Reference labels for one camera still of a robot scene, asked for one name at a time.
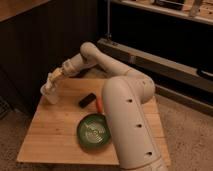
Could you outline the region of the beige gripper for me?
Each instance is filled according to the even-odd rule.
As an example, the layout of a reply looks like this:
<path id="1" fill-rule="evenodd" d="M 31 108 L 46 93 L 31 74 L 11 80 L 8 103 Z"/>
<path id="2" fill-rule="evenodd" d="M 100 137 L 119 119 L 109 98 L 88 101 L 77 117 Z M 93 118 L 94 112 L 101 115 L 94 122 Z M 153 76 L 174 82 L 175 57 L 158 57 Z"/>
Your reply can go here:
<path id="1" fill-rule="evenodd" d="M 52 74 L 49 73 L 46 81 L 46 87 L 50 88 L 51 91 L 56 91 L 60 82 L 60 79 L 63 77 L 69 77 L 74 75 L 74 67 L 70 62 L 64 62 L 60 68 L 56 68 Z"/>

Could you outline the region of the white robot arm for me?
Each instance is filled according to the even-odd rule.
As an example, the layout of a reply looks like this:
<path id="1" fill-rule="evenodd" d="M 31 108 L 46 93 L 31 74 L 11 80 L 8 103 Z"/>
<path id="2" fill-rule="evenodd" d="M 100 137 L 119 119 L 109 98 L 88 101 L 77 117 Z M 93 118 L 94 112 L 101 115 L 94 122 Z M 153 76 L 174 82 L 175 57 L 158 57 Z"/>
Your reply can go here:
<path id="1" fill-rule="evenodd" d="M 78 54 L 48 74 L 41 93 L 54 104 L 60 80 L 95 65 L 111 75 L 103 85 L 102 102 L 120 169 L 168 171 L 142 108 L 155 94 L 155 83 L 148 75 L 101 52 L 93 43 L 85 42 Z"/>

